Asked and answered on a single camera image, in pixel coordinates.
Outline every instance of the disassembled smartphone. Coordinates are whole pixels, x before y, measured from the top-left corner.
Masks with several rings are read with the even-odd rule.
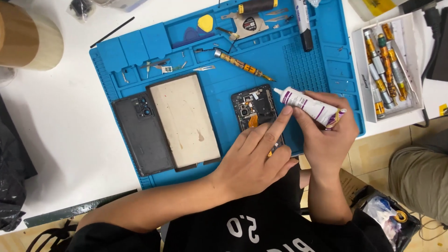
[[[269,84],[233,94],[230,98],[241,132],[250,127],[258,127],[265,122],[274,122],[277,119]],[[272,153],[283,144],[284,139],[281,135],[268,157],[272,156]]]

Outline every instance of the beige cylinder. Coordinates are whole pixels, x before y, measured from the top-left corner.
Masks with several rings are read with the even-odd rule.
[[[62,35],[50,19],[0,1],[0,65],[46,71],[63,52]]]

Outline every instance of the glue tube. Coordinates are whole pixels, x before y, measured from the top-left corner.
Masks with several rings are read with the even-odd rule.
[[[328,130],[336,125],[345,112],[347,112],[346,109],[339,109],[321,101],[314,100],[292,87],[287,87],[285,90],[274,88],[274,92],[280,95],[281,103],[303,109],[303,111],[324,125]]]

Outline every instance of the white table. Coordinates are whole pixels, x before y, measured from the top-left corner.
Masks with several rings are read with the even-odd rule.
[[[352,31],[366,24],[347,0],[343,2],[351,36]],[[31,4],[34,11],[51,18],[62,32],[65,51],[59,65],[46,72],[19,70],[12,83],[0,89],[39,173],[26,181],[28,195],[22,208],[26,212],[23,218],[140,189],[134,167],[89,57],[89,47],[133,16],[135,20],[112,37],[215,5],[217,0],[150,0],[131,13],[97,8],[86,24],[78,23],[66,13],[69,3],[70,0],[39,0]],[[448,5],[448,0],[439,3],[441,5]],[[379,19],[397,15],[398,10],[393,10]],[[416,22],[426,37],[424,50],[421,50],[421,54],[425,54],[426,64],[432,38],[430,29],[422,22],[422,15],[416,18]],[[430,118],[437,117],[439,105],[448,102],[446,94],[446,83],[425,81],[424,97]],[[377,124],[366,122],[365,136],[421,121],[421,112],[414,112]],[[25,228],[22,222],[16,230]]]

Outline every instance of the black strap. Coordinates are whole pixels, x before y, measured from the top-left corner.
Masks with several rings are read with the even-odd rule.
[[[69,225],[70,220],[67,220],[62,228],[50,228],[39,234],[30,244],[26,252],[31,252],[31,249],[34,247],[36,242],[42,235],[50,235],[40,246],[37,248],[35,252],[40,252],[42,248],[51,240],[53,237],[57,237],[56,241],[51,246],[51,250],[57,250],[58,243],[61,240],[67,239],[70,237],[69,231],[76,231],[78,225]]]

